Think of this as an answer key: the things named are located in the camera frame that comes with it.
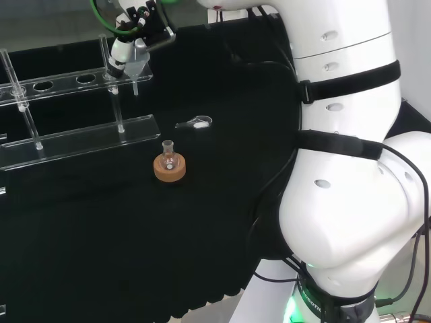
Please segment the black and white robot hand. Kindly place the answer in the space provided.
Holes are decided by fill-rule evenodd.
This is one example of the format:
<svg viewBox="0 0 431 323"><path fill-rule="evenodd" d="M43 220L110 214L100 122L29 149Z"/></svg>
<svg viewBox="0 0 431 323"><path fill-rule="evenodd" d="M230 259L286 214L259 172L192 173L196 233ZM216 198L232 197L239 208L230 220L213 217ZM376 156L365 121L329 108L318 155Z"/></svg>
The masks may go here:
<svg viewBox="0 0 431 323"><path fill-rule="evenodd" d="M156 1L117 1L121 14L115 20L115 40L108 58L107 73L120 78L135 48L163 45L174 33Z"/></svg>

